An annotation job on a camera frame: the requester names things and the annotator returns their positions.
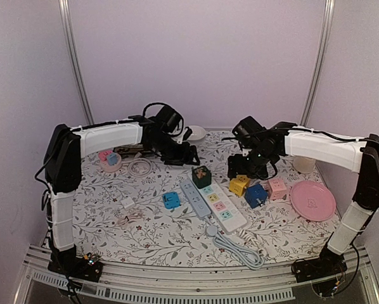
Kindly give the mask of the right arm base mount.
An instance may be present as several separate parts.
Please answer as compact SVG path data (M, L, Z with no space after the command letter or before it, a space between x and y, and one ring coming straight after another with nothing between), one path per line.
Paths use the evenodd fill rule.
M347 266L343 255L332 252L321 253L313 259L298 259L292 263L291 271L297 282L314 281L331 277L312 285L313 291L322 298L335 296L345 280Z

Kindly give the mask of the white charger plug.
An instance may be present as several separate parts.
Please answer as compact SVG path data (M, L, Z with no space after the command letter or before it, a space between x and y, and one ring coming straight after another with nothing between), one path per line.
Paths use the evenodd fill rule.
M124 198L120 201L125 210L129 210L135 206L135 202L132 198Z

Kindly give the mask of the pink adapter plug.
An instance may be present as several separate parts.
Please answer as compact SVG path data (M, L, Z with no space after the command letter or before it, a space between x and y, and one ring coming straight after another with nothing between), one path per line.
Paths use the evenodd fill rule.
M98 158L100 159L101 162L107 162L108 160L108 155L112 154L112 150L108 149L108 150L104 150L104 151L100 151L98 153Z

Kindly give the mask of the grey-blue power strip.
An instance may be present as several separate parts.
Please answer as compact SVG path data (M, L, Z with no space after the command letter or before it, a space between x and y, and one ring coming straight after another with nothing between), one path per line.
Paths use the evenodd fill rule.
M191 180L186 179L179 185L185 197L192 206L192 209L200 219L205 219L211 215L210 208Z

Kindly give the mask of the dark patterned cube socket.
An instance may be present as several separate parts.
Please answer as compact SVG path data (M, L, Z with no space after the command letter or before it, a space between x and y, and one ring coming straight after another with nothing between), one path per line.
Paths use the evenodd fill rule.
M206 166L193 168L191 172L191 177L194 185L198 189L210 186L212 183L212 173Z

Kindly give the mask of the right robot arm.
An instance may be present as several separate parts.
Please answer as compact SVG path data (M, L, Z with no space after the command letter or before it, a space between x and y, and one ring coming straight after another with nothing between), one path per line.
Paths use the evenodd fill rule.
M295 274L309 278L343 270L343 254L379 209L379 136L343 137L291 122L267 129L253 117L241 120L232 133L242 152L228 158L229 177L243 174L266 181L267 166L274 167L282 156L310 158L358 174L352 201L319 256L294 263Z

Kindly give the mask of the small light blue plug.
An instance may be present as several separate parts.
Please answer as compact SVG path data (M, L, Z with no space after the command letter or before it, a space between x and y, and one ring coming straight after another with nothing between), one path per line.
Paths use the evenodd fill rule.
M110 153L106 156L106 160L109 166L114 166L118 164L120 156L117 153Z

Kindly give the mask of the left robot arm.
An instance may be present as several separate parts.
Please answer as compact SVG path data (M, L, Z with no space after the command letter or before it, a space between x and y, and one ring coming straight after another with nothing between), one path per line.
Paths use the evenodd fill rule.
M50 267L65 275L81 274L90 267L77 257L73 233L73 203L82 181L82 161L90 154L141 144L156 152L166 165L199 165L196 147L183 140L177 142L167 129L167 122L142 115L130 116L87 127L55 127L42 167L34 178L46 186L42 209L50 231Z

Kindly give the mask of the light blue adapter plug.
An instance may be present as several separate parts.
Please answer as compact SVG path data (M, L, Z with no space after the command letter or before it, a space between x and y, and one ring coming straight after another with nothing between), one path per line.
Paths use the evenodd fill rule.
M162 195L164 207L168 210L181 206L181 200L176 192L169 192Z

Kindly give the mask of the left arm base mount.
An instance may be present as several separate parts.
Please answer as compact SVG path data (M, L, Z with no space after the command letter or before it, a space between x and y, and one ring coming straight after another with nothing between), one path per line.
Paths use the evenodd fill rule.
M92 262L91 258L77 257L65 251L51 254L48 270L62 274L68 278L82 279L90 282L99 282L103 271L102 262Z

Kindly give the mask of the yellow cube socket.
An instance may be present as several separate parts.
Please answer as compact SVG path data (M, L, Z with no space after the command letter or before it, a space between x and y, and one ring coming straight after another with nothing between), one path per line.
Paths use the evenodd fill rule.
M245 194L246 188L250 185L250 179L246 175L237 175L229 182L229 191L242 197Z

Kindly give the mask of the white power strip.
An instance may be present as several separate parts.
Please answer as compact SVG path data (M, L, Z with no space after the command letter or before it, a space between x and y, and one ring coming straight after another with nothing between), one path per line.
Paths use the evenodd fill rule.
M234 234L248 224L245 216L214 179L209 186L199 189L199 192L226 234Z

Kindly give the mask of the pink cube socket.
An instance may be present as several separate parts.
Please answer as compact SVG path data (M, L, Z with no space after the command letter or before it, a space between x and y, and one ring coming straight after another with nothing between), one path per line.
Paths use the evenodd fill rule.
M281 200L287 194L287 186L281 178L272 178L268 180L268 195L270 200Z

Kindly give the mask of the dark blue cube socket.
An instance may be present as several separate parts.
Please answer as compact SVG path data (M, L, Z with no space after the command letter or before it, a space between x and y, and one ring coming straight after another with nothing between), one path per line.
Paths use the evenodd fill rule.
M264 205L267 197L268 193L261 184L250 186L245 191L245 200L251 209Z

